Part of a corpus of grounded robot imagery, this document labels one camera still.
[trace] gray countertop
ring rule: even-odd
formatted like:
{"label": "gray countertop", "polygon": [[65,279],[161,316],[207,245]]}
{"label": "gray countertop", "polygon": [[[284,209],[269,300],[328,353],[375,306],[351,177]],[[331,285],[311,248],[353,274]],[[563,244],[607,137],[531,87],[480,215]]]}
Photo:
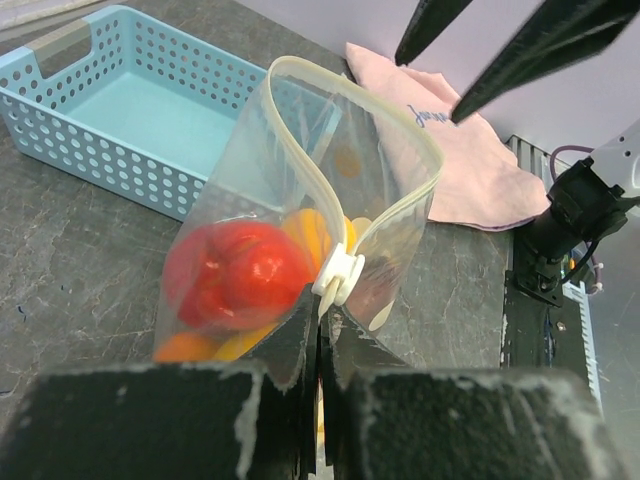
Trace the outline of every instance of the gray countertop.
{"label": "gray countertop", "polygon": [[[343,59],[230,0],[127,4],[263,67],[288,54],[346,71]],[[149,358],[179,224],[19,154],[4,124],[0,164],[2,430],[38,372]],[[416,366],[497,366],[507,255],[507,234],[430,224],[392,312],[403,328],[380,339]]]}

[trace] light blue basket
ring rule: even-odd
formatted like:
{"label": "light blue basket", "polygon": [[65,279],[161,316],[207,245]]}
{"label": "light blue basket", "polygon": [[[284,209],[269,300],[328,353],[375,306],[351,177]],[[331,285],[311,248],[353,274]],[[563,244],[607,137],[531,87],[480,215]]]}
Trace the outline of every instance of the light blue basket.
{"label": "light blue basket", "polygon": [[[91,51],[44,79],[79,41]],[[2,115],[24,154],[183,220],[265,71],[112,6],[0,57]]]}

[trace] pink towel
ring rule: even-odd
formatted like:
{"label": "pink towel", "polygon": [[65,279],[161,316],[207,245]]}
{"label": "pink towel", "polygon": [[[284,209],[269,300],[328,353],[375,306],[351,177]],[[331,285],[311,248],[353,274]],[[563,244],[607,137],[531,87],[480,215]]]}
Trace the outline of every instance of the pink towel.
{"label": "pink towel", "polygon": [[[474,114],[458,126],[449,120],[460,96],[441,74],[398,68],[389,59],[349,43],[347,62],[360,86],[406,111],[444,152],[430,220],[508,230],[547,209],[542,181],[518,168],[515,155],[484,118]],[[383,133],[396,179],[408,193],[425,177],[416,176],[416,160],[394,156],[402,148],[391,145]]]}

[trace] plastic bag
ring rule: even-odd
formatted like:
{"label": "plastic bag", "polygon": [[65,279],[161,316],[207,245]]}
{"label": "plastic bag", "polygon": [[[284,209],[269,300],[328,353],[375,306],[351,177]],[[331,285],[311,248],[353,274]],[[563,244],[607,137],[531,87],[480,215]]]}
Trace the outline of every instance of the plastic bag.
{"label": "plastic bag", "polygon": [[[403,196],[392,162],[416,158],[429,181]],[[239,358],[287,318],[308,283],[321,313],[346,302],[365,327],[380,323],[441,163],[392,105],[308,61],[276,60],[167,255],[156,360]]]}

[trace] white plastic clip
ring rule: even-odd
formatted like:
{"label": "white plastic clip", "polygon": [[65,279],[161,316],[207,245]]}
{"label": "white plastic clip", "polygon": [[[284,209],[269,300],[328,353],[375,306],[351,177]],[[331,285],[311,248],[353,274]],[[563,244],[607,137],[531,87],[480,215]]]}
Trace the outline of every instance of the white plastic clip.
{"label": "white plastic clip", "polygon": [[349,255],[342,243],[334,247],[311,288],[322,297],[318,309],[320,317],[327,313],[332,303],[340,306],[347,301],[363,268],[364,255]]}

